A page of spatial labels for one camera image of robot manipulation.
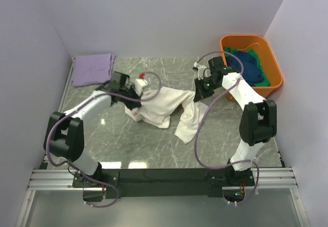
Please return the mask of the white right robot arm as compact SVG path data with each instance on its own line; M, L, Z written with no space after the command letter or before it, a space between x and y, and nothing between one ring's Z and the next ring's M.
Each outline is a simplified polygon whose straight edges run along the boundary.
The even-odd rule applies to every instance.
M218 88L224 88L223 94L230 93L242 109L239 125L240 143L234 155L228 161L230 170L225 172L225 180L237 185L243 179L242 172L248 170L258 151L277 133L277 106L272 100L259 95L242 77L244 67L229 67L222 57L214 57L208 65L197 61L193 69L197 71L194 101L211 97Z

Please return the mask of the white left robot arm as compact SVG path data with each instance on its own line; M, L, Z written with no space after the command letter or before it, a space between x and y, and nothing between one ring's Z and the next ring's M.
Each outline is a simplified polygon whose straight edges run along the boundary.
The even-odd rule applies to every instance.
M103 169L85 150L84 125L117 102L124 103L129 109L140 107L140 97L147 85L143 78L130 80L128 75L114 72L111 80L96 88L74 108L64 113L53 112L44 142L47 156L64 158L65 162L84 174L84 181L89 186L100 185Z

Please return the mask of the white t-shirt red print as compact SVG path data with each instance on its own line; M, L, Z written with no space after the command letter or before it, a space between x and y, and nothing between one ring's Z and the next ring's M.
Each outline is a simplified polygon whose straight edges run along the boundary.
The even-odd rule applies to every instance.
M194 138L208 108L202 102L195 102L194 97L194 91L162 87L154 99L143 101L141 107L133 110L125 108L125 113L135 122L144 121L160 129L167 129L171 114L181 106L183 113L176 127L175 136L183 143L189 143Z

